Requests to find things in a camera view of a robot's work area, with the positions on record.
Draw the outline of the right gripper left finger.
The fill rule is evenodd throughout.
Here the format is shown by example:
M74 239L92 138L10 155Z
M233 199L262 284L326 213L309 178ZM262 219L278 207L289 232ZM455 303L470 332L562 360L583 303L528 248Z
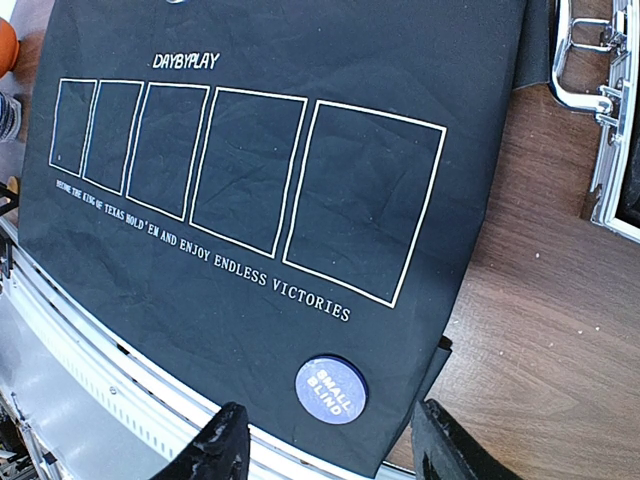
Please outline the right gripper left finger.
M247 410L240 404L228 402L151 480L247 480L249 465Z

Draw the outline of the blue small blind button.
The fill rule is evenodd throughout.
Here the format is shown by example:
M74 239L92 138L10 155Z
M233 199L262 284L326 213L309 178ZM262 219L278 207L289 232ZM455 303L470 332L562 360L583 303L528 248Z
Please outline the blue small blind button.
M369 398L361 372L333 355L306 361L296 374L295 392L307 413L329 425L354 422L363 414Z

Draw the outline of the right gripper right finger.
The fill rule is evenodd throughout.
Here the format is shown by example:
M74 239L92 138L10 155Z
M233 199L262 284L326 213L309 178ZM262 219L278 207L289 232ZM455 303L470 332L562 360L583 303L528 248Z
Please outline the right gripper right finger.
M416 403L411 442L417 479L520 479L434 399Z

